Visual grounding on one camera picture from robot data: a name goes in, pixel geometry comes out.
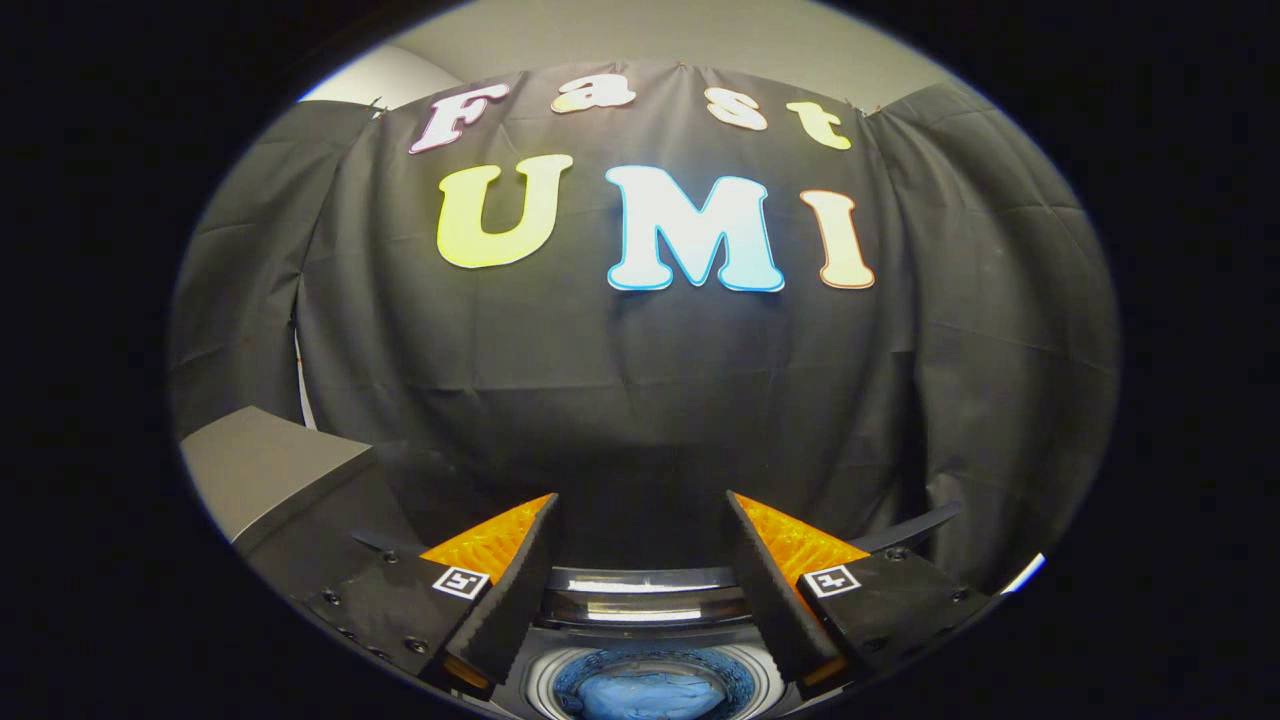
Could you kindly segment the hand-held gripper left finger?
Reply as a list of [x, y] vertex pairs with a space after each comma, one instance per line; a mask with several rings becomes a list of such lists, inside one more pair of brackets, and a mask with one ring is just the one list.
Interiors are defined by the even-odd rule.
[[559, 496], [544, 495], [435, 548], [383, 550], [305, 609], [417, 682], [489, 698], [540, 610], [559, 534]]

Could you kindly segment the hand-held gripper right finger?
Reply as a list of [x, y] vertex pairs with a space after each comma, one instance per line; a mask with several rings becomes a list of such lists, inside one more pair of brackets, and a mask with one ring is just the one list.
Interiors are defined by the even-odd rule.
[[780, 675], [804, 700], [882, 682], [989, 607], [987, 593], [916, 551], [959, 503], [842, 541], [745, 495], [724, 501], [737, 585]]

